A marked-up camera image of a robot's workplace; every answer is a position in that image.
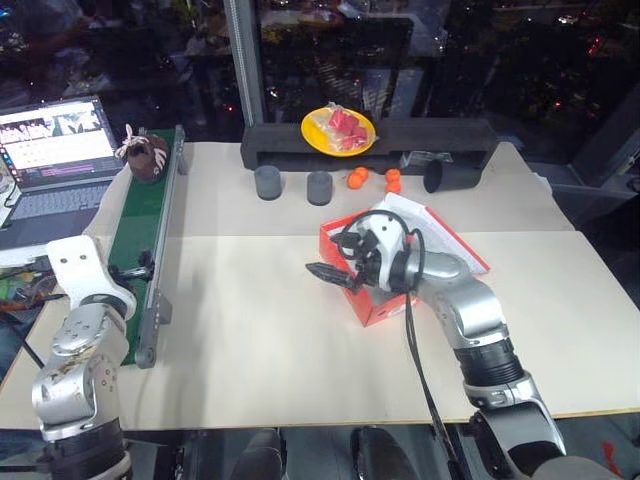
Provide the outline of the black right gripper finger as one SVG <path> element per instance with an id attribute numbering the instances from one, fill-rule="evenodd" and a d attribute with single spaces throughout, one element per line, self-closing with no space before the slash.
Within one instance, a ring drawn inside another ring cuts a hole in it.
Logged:
<path id="1" fill-rule="evenodd" d="M 359 234 L 352 231 L 340 231 L 330 237 L 343 258 L 354 258 L 359 247 Z"/>
<path id="2" fill-rule="evenodd" d="M 331 264 L 322 262 L 307 263 L 305 268 L 321 281 L 337 285 L 351 291 L 352 293 L 358 293 L 360 290 L 358 277 L 352 275 L 346 270 L 342 270 Z"/>

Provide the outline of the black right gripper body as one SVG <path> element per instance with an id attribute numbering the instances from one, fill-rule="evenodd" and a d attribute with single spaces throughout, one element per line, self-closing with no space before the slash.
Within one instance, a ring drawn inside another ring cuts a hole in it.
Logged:
<path id="1" fill-rule="evenodd" d="M 359 233 L 357 248 L 354 250 L 356 261 L 356 290 L 364 286 L 378 287 L 381 271 L 380 240 L 370 229 Z"/>

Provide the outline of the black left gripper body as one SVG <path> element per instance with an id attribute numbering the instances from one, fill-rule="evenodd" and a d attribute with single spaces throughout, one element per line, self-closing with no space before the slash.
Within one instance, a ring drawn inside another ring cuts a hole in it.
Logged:
<path id="1" fill-rule="evenodd" d="M 108 273 L 117 285 L 136 295 L 135 288 L 131 285 L 132 270 L 120 270 L 116 265 L 109 265 Z"/>

